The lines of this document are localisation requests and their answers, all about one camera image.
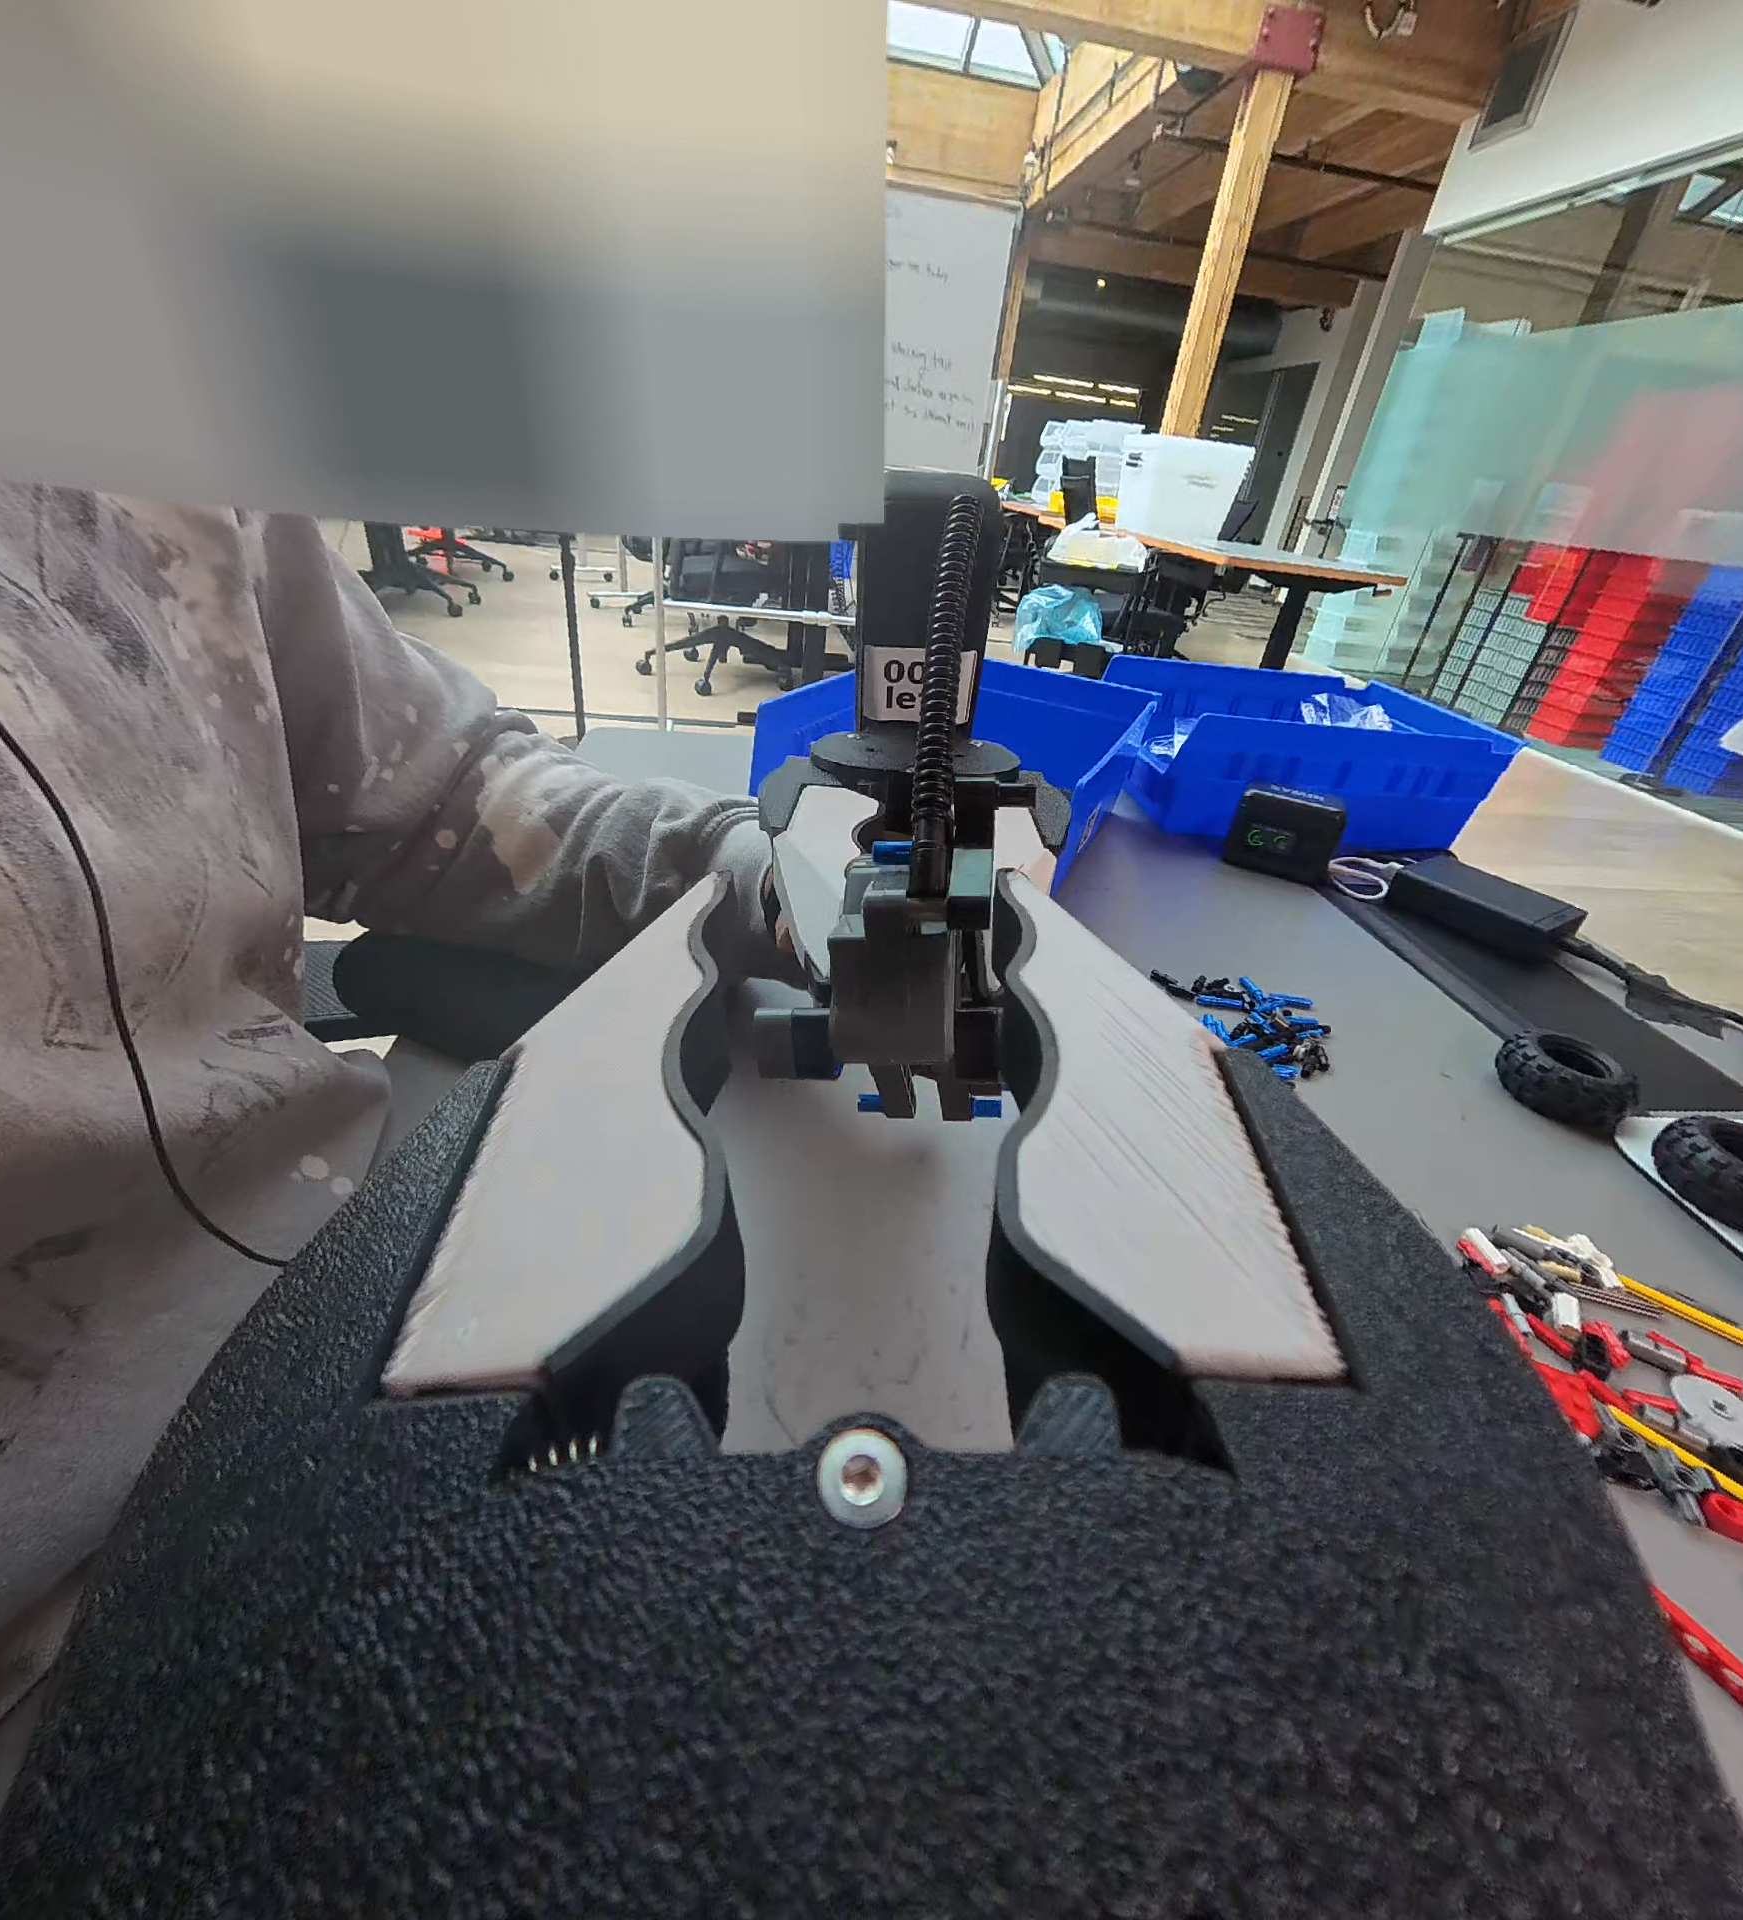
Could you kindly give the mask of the black charger with display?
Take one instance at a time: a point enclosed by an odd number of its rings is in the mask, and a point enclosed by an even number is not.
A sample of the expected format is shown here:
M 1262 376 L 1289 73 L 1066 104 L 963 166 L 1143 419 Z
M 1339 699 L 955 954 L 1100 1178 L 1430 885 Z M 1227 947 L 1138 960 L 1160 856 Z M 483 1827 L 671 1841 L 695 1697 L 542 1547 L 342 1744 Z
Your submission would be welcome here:
M 1326 883 L 1343 838 L 1342 797 L 1254 783 L 1225 829 L 1220 859 L 1289 883 Z

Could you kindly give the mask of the person's grey hoodie torso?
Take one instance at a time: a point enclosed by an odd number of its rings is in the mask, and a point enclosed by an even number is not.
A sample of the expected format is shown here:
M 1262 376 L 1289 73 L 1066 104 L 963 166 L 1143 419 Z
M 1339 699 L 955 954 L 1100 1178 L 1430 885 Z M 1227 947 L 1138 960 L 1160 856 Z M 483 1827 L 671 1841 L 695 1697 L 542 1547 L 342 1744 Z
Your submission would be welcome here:
M 491 713 L 314 520 L 0 485 L 0 718 L 91 849 L 172 1158 L 260 1253 L 344 1202 L 385 1123 L 382 1068 L 302 1022 L 296 795 L 321 750 Z M 268 1282 L 169 1194 L 86 885 L 0 750 L 0 1723 Z

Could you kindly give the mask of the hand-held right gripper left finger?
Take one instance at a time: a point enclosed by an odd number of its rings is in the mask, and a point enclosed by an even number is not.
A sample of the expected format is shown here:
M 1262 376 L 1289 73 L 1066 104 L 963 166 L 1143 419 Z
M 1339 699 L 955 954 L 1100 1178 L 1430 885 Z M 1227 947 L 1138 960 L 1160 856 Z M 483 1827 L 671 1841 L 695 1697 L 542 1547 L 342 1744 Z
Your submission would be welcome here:
M 703 878 L 504 1055 L 504 1088 L 385 1362 L 390 1397 L 602 1395 L 712 1371 L 740 1236 L 712 1104 L 724 989 Z

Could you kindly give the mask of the whiteboard on stand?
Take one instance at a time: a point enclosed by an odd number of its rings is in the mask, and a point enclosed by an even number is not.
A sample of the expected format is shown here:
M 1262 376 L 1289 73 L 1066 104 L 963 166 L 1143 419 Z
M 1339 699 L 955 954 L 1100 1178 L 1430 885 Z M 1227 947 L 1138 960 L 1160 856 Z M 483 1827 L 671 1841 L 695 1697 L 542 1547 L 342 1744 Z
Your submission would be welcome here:
M 883 466 L 977 476 L 1019 209 L 889 186 L 883 246 Z

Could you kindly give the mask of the person's left forearm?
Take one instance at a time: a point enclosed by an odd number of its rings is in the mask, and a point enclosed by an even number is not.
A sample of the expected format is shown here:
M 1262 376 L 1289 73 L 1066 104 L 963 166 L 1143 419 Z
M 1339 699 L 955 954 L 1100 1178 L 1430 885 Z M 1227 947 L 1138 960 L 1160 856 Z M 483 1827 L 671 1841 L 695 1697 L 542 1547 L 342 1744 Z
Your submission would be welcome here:
M 612 778 L 516 713 L 462 736 L 329 747 L 309 770 L 296 803 L 314 918 L 578 979 L 712 878 L 716 962 L 790 973 L 755 800 Z

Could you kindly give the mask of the pile of blue black pins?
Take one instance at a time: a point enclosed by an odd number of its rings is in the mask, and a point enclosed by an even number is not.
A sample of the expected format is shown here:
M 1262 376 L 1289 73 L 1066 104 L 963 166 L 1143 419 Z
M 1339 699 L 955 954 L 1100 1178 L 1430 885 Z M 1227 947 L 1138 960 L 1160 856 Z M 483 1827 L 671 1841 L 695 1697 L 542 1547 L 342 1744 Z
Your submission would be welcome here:
M 1177 979 L 1149 968 L 1149 982 L 1190 1005 L 1199 1024 L 1227 1050 L 1258 1057 L 1281 1083 L 1308 1083 L 1331 1071 L 1331 1024 L 1305 993 L 1268 989 L 1249 975 Z

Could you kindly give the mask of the pile of mixed toy parts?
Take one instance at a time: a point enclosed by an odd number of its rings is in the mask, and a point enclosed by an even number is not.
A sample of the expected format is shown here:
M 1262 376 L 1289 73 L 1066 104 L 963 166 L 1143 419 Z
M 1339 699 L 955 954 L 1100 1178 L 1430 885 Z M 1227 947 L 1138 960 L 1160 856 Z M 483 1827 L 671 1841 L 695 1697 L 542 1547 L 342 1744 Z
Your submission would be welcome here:
M 1657 1491 L 1688 1522 L 1743 1546 L 1743 1481 L 1720 1472 L 1667 1429 L 1639 1421 L 1605 1377 L 1571 1358 L 1571 1340 L 1546 1315 L 1556 1305 L 1546 1276 L 1533 1263 L 1517 1263 L 1480 1227 L 1464 1227 L 1454 1249 L 1567 1426 L 1602 1456 L 1600 1468 L 1624 1483 Z

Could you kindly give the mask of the blue storage bin with sticker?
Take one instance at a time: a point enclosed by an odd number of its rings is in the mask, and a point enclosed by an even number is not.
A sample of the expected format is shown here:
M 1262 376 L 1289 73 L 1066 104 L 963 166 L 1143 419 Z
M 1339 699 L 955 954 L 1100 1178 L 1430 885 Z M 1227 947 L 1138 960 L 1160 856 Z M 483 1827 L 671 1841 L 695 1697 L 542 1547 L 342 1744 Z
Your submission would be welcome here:
M 1063 883 L 1124 788 L 1155 700 L 1135 686 L 988 657 L 973 731 L 1013 750 L 1027 770 L 1070 795 L 1070 832 L 1054 856 Z M 755 713 L 749 795 L 774 768 L 856 718 L 856 675 L 835 674 L 766 700 Z

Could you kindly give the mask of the grey toy motor assembly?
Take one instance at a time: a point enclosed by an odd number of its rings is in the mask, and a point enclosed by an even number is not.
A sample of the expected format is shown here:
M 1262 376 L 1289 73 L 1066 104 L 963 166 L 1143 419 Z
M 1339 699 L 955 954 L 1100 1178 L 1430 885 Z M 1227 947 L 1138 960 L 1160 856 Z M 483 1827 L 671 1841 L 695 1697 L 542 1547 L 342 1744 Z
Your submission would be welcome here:
M 808 1005 L 760 1008 L 752 1064 L 772 1083 L 865 1068 L 860 1109 L 945 1122 L 1002 1117 L 1002 989 L 995 973 L 997 875 L 988 849 L 950 852 L 940 893 L 913 883 L 913 846 L 876 841 L 848 861 Z

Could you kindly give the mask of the black office chair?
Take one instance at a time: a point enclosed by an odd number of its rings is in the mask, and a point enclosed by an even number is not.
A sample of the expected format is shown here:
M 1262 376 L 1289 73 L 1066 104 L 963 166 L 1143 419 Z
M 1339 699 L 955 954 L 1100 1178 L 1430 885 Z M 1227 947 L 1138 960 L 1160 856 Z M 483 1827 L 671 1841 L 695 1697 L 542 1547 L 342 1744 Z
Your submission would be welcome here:
M 682 609 L 685 641 L 666 641 L 666 651 L 699 660 L 709 650 L 693 683 L 701 699 L 712 695 L 712 670 L 724 657 L 774 674 L 779 690 L 821 678 L 826 624 L 791 613 L 829 613 L 823 545 L 664 539 L 656 558 L 650 539 L 635 539 L 632 553 L 652 564 L 666 609 Z

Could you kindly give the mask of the stack of red blue bins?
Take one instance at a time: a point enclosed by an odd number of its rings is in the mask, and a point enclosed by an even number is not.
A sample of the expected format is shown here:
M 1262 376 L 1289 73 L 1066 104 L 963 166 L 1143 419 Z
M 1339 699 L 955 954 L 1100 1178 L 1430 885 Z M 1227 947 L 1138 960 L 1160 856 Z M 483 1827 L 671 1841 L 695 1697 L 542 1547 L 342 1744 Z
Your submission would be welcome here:
M 1430 699 L 1664 797 L 1743 800 L 1743 566 L 1476 539 Z

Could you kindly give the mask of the large blue storage bin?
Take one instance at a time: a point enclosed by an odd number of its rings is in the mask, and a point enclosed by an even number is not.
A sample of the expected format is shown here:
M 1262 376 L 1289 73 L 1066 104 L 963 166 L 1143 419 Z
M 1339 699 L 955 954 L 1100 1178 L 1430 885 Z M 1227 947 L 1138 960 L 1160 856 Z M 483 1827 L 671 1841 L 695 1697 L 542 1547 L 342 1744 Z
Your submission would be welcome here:
M 1348 683 L 1331 670 L 1120 656 L 1105 678 L 1155 700 L 1129 791 L 1155 829 L 1177 838 L 1223 841 L 1243 788 L 1265 783 L 1342 797 L 1342 845 L 1354 852 L 1450 849 L 1521 753 L 1505 731 L 1400 686 Z M 1305 726 L 1297 700 L 1312 690 L 1384 703 L 1397 727 Z

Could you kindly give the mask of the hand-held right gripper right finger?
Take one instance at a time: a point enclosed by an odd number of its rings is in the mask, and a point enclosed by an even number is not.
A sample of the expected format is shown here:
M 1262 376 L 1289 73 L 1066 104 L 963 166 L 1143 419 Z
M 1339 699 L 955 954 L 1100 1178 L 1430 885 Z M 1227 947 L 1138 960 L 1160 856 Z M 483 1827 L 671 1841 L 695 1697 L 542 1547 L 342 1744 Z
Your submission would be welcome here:
M 995 962 L 1009 1249 L 1174 1377 L 1350 1381 L 1225 1077 L 1243 1057 L 1015 867 Z

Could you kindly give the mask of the black desk mat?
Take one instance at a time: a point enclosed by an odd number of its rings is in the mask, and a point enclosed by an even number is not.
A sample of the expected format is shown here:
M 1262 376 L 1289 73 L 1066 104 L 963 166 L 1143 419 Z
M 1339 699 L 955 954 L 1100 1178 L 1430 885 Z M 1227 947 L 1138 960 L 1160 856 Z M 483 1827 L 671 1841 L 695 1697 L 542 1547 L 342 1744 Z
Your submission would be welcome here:
M 1670 1027 L 1629 1013 L 1613 996 L 1560 962 L 1517 962 L 1439 922 L 1393 913 L 1384 902 L 1326 898 L 1388 949 L 1457 999 L 1498 1043 L 1517 1031 L 1580 1039 L 1627 1066 L 1635 1077 L 1639 1115 L 1743 1115 L 1743 1086 L 1700 1050 L 1673 1039 Z

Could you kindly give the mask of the long wooden table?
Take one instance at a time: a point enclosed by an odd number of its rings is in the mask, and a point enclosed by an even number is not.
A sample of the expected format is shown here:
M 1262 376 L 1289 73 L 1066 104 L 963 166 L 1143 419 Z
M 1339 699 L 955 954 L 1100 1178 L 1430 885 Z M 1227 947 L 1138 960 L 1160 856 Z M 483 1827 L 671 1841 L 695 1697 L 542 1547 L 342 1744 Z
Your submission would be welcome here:
M 1268 641 L 1262 644 L 1258 667 L 1285 667 L 1311 600 L 1326 593 L 1397 593 L 1408 585 L 1404 574 L 1375 564 L 1305 558 L 1256 541 L 1174 541 L 1149 534 L 1131 535 L 1146 552 L 1143 566 L 1054 564 L 1048 558 L 1050 541 L 1066 526 L 1060 513 L 1013 494 L 1002 494 L 1001 502 L 1015 535 L 1027 529 L 1039 534 L 1039 545 L 1025 574 L 1027 580 L 1050 580 L 1050 585 L 1066 582 L 1070 587 L 1088 592 L 1111 607 L 1110 613 L 1100 613 L 1098 651 L 1103 657 L 1115 651 L 1164 657 L 1164 651 L 1177 650 L 1177 641 L 1203 607 L 1195 587 L 1214 593 L 1223 582 L 1258 582 L 1283 593 L 1272 619 Z

